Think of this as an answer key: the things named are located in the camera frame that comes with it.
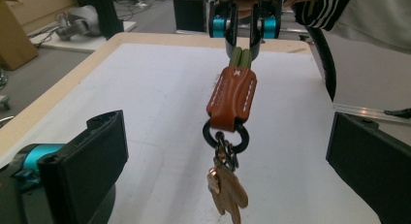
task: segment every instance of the cable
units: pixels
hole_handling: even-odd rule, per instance
[[[118,18],[126,17],[126,19],[123,19],[125,21],[130,20],[131,18],[134,17],[134,15],[143,13],[143,12],[148,11],[150,9],[158,8],[158,7],[162,6],[163,4],[167,3],[168,1],[171,1],[171,0],[153,0],[151,2],[145,2],[146,8],[142,9],[142,8],[136,6],[136,0],[114,0],[114,2],[117,5],[120,5],[120,6],[127,9],[127,10],[116,9]]]
[[[43,35],[43,34],[46,34],[46,33],[47,33],[47,35],[46,35],[39,43],[34,44],[34,46],[35,46],[36,48],[39,48],[43,43],[49,42],[49,41],[51,40],[51,36],[52,36],[52,34],[57,30],[57,28],[58,28],[57,25],[43,28],[42,30],[40,30],[40,31],[37,32],[37,33],[28,35],[28,38],[32,39],[32,38],[35,38],[35,37],[37,37],[37,36],[40,36],[40,35]]]

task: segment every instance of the white tabletop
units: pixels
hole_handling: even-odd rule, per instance
[[[228,65],[222,48],[123,44],[6,154],[32,143],[66,143],[103,112],[124,110],[129,161],[110,223],[231,223],[207,189],[213,149],[203,138],[206,104]],[[257,89],[238,155],[249,197],[242,223],[379,223],[326,160],[333,109],[312,55],[261,52]],[[237,143],[236,134],[227,134]]]

